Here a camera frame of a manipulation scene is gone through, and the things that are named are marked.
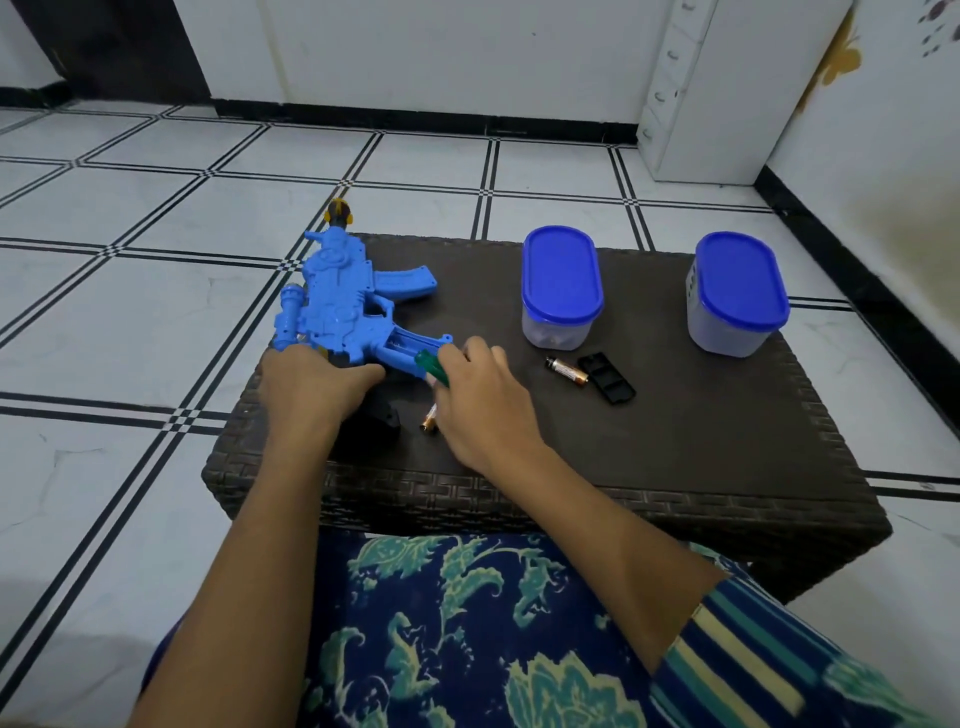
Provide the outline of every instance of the hand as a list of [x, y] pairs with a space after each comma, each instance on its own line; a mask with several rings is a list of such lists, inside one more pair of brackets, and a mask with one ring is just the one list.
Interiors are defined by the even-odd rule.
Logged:
[[386, 375], [379, 364], [338, 369], [303, 344], [267, 350], [260, 367], [270, 440], [292, 447], [319, 447], [324, 438], [335, 437], [340, 423]]
[[503, 349], [474, 336], [462, 352], [445, 344], [438, 358], [450, 387], [431, 382], [437, 427], [461, 463], [495, 480], [512, 458], [546, 447], [530, 393], [510, 373]]

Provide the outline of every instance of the black plastic piece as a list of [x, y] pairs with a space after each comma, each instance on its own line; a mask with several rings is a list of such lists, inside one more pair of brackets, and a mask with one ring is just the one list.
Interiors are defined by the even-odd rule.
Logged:
[[400, 418], [390, 401], [373, 387], [357, 411], [340, 425], [331, 458], [369, 456], [391, 447], [400, 436]]
[[636, 389], [623, 378], [603, 352], [588, 354], [577, 359], [577, 366], [584, 370], [590, 381], [610, 404], [622, 404], [636, 397]]

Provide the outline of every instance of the white tiled floor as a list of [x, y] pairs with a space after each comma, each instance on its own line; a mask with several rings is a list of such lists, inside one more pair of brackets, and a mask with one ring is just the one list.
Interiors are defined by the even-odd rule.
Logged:
[[[0, 721], [123, 722], [228, 528], [200, 481], [217, 413], [334, 191], [367, 232], [756, 235], [792, 296], [826, 300], [784, 334], [872, 484], [960, 495], [960, 442], [752, 188], [657, 183], [628, 147], [0, 109]], [[958, 723], [960, 502], [882, 493], [893, 538], [792, 606]]]

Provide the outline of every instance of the battery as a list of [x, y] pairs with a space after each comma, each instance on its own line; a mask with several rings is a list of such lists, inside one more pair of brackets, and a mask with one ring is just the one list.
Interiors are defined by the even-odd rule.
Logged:
[[426, 413], [426, 417], [423, 418], [423, 422], [420, 423], [420, 429], [424, 432], [433, 432], [437, 429], [437, 405], [434, 404], [430, 407], [430, 411]]
[[556, 356], [547, 356], [544, 366], [546, 366], [547, 369], [552, 369], [560, 376], [565, 376], [567, 379], [580, 387], [584, 386], [590, 379], [586, 372], [581, 372], [576, 367], [571, 367], [569, 364], [562, 362]]

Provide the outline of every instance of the wicker texture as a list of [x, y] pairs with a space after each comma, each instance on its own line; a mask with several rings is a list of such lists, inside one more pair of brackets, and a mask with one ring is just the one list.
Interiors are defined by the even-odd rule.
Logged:
[[[777, 333], [765, 344], [796, 389], [811, 426], [846, 487], [836, 498], [755, 497], [609, 488], [608, 496], [676, 538], [750, 564], [781, 601], [802, 594], [892, 532], [843, 437], [803, 368]], [[203, 470], [207, 488], [234, 518], [259, 470], [265, 414], [254, 373]], [[376, 533], [495, 533], [537, 526], [479, 476], [370, 469], [329, 463], [322, 522]]]

